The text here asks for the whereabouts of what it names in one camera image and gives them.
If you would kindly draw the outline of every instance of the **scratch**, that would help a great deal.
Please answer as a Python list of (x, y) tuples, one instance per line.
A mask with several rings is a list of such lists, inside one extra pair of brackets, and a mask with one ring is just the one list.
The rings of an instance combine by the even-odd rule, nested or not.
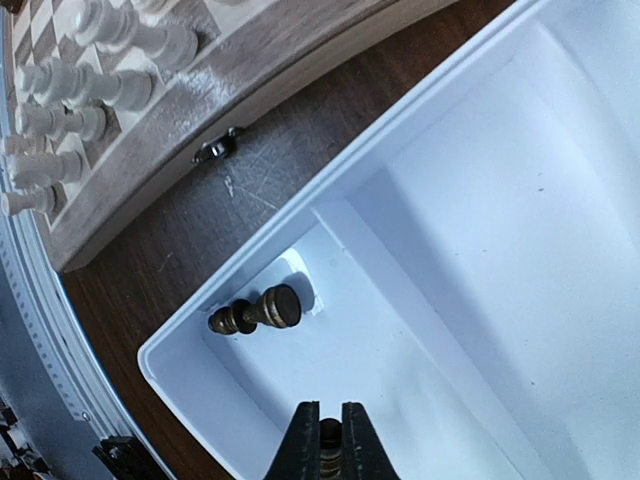
[(264, 198), (256, 195), (255, 193), (250, 192), (249, 190), (246, 190), (246, 189), (244, 189), (242, 187), (238, 187), (238, 190), (242, 190), (244, 193), (249, 195), (251, 198), (253, 198), (254, 200), (259, 201), (260, 203), (263, 203), (267, 207), (269, 207), (269, 208), (271, 208), (273, 210), (278, 210), (278, 207), (276, 207), (273, 203), (267, 202)]
[(269, 179), (269, 176), (271, 175), (271, 172), (273, 171), (274, 167), (275, 167), (275, 162), (269, 165), (269, 169), (267, 170), (267, 173), (264, 174), (264, 177), (262, 178), (262, 182), (260, 182), (260, 186), (256, 189), (256, 192), (259, 192), (260, 190), (262, 190), (262, 187), (264, 187), (264, 184), (267, 183), (267, 180)]
[(231, 198), (233, 198), (235, 196), (234, 193), (234, 189), (233, 189), (233, 180), (231, 180), (231, 177), (229, 175), (227, 175), (226, 177), (224, 177), (224, 186), (227, 187), (227, 191), (229, 192), (229, 196)]
[(200, 259), (198, 260), (198, 262), (201, 262), (204, 259), (204, 257), (209, 253), (209, 250), (211, 250), (211, 245), (209, 245), (202, 253), (202, 255), (200, 255)]
[(167, 263), (169, 263), (169, 260), (171, 259), (171, 257), (173, 257), (173, 252), (171, 252), (169, 255), (167, 255), (164, 258), (164, 261), (162, 262), (162, 265), (160, 265), (160, 268), (158, 269), (158, 273), (162, 273), (162, 271), (164, 270), (164, 267), (167, 266)]

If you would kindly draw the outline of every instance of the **chessboard square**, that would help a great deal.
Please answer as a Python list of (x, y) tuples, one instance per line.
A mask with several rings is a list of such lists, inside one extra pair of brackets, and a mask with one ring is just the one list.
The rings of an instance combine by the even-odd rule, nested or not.
[(124, 49), (121, 52), (103, 52), (99, 48), (96, 47), (96, 53), (98, 54), (98, 60), (100, 65), (102, 66), (102, 71), (104, 73), (111, 73), (116, 70), (120, 62), (127, 56), (130, 52), (130, 49)]
[(34, 44), (40, 39), (52, 16), (53, 6), (51, 2), (46, 1), (40, 6), (40, 9), (33, 16), (33, 20), (31, 20), (31, 38)]
[(116, 111), (107, 106), (103, 106), (102, 109), (107, 115), (107, 129), (104, 132), (104, 136), (95, 142), (84, 142), (84, 151), (86, 152), (86, 159), (91, 169), (94, 169), (104, 152), (112, 145), (122, 133), (120, 122)]
[(98, 59), (98, 52), (96, 51), (96, 47), (93, 45), (83, 49), (77, 63), (88, 63), (97, 73), (102, 73), (102, 67), (100, 66), (100, 60)]
[(33, 51), (33, 43), (31, 35), (25, 35), (16, 48), (16, 66), (25, 65), (31, 52)]
[(42, 2), (44, 0), (29, 0), (29, 5), (31, 7), (31, 18), (34, 17), (38, 9), (42, 6)]
[(24, 10), (18, 17), (18, 21), (15, 23), (13, 28), (11, 29), (11, 43), (15, 47), (20, 44), (22, 37), (24, 37), (27, 33), (29, 37), (31, 37), (31, 32), (28, 31), (29, 26), (31, 25), (31, 7), (29, 3), (24, 7)]
[(50, 57), (54, 48), (56, 48), (56, 36), (53, 31), (53, 20), (49, 20), (33, 47), (33, 58), (36, 64), (39, 65), (45, 58)]
[(84, 47), (70, 40), (66, 35), (58, 42), (58, 48), (60, 50), (60, 59), (71, 65), (78, 63), (78, 59), (84, 53)]
[(27, 101), (29, 100), (29, 97), (30, 97), (29, 93), (25, 93), (22, 90), (16, 90), (16, 100), (17, 100), (16, 103), (27, 103)]
[(194, 30), (198, 35), (200, 52), (221, 34), (220, 27), (202, 0), (178, 2), (162, 17), (158, 25), (182, 25)]
[(146, 72), (151, 76), (158, 74), (158, 68), (145, 55), (145, 53), (137, 47), (132, 47), (126, 51), (122, 60), (113, 69), (114, 72), (124, 70), (136, 70), (138, 72)]
[(244, 0), (237, 5), (224, 5), (217, 0), (198, 1), (204, 1), (210, 15), (219, 25), (222, 36), (226, 37), (260, 15), (275, 0)]
[(72, 0), (66, 0), (56, 8), (53, 5), (53, 26), (56, 31), (56, 39), (58, 42), (64, 35), (69, 39), (73, 39), (73, 23), (78, 13), (78, 3)]

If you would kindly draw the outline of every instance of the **white chess piece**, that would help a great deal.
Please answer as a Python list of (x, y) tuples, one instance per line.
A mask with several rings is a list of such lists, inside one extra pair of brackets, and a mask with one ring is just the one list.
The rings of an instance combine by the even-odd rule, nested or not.
[(127, 70), (102, 75), (87, 63), (74, 67), (53, 57), (41, 65), (19, 67), (16, 79), (16, 87), (33, 94), (41, 105), (66, 99), (79, 107), (99, 99), (115, 109), (135, 111), (146, 106), (152, 90), (146, 73)]
[(0, 155), (44, 152), (46, 146), (44, 138), (28, 139), (18, 135), (10, 135), (0, 139)]
[(14, 155), (7, 159), (9, 178), (18, 189), (48, 187), (58, 182), (75, 183), (82, 178), (82, 157), (78, 152)]
[(2, 212), (7, 215), (33, 209), (40, 213), (51, 213), (56, 208), (56, 194), (53, 187), (47, 187), (22, 195), (9, 192), (2, 194)]
[(85, 107), (75, 113), (65, 113), (64, 107), (36, 107), (23, 103), (15, 112), (16, 133), (25, 137), (47, 136), (53, 140), (62, 139), (67, 132), (80, 135), (82, 140), (99, 140), (107, 127), (104, 110)]
[(75, 40), (83, 47), (98, 43), (98, 48), (111, 52), (138, 47), (156, 65), (174, 71), (189, 65), (198, 51), (193, 30), (180, 25), (148, 27), (140, 23), (129, 3), (114, 8), (109, 0), (82, 4), (75, 20)]
[(167, 0), (131, 0), (133, 8), (145, 13), (156, 13), (164, 7)]

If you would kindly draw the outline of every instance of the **metal latch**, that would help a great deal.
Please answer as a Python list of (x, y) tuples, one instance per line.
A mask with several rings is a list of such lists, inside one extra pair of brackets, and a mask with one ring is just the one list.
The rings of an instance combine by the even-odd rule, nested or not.
[(227, 158), (238, 148), (236, 139), (243, 131), (244, 128), (241, 127), (229, 128), (227, 133), (223, 136), (202, 145), (200, 150), (198, 150), (191, 159), (191, 163), (200, 165), (201, 163), (208, 162), (209, 160)]
[(117, 480), (168, 480), (149, 452), (135, 437), (101, 440), (93, 453)]

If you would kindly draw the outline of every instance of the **toppled chess piece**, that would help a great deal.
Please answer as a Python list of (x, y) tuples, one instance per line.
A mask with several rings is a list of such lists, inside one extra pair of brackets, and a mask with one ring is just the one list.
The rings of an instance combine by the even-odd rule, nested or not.
[(2, 212), (7, 216), (17, 215), (24, 210), (48, 214), (56, 208), (56, 192), (53, 187), (47, 187), (27, 194), (15, 192), (3, 193)]
[(97, 107), (85, 107), (66, 113), (64, 107), (37, 107), (28, 103), (15, 111), (16, 133), (25, 137), (47, 136), (61, 140), (68, 132), (77, 133), (82, 140), (99, 140), (107, 128), (107, 116)]
[(25, 153), (44, 152), (47, 142), (44, 138), (24, 138), (10, 135), (0, 139), (0, 155), (23, 155)]
[(209, 328), (216, 333), (252, 333), (258, 323), (269, 327), (288, 328), (300, 323), (302, 307), (296, 292), (289, 285), (267, 289), (251, 305), (247, 300), (236, 300), (230, 307), (217, 310), (209, 318)]
[(9, 178), (18, 189), (75, 183), (82, 178), (83, 162), (78, 152), (15, 155), (7, 159)]
[(189, 65), (198, 51), (198, 37), (193, 30), (180, 25), (148, 27), (140, 23), (131, 4), (114, 8), (109, 0), (82, 3), (74, 38), (80, 46), (97, 43), (100, 50), (113, 53), (138, 47), (160, 68), (173, 71)]
[(87, 63), (75, 67), (53, 57), (41, 65), (19, 67), (16, 77), (16, 87), (45, 106), (66, 100), (80, 107), (103, 100), (115, 109), (135, 111), (151, 98), (151, 77), (146, 73), (125, 70), (102, 75)]
[(164, 7), (167, 0), (131, 0), (133, 8), (145, 13), (155, 13)]

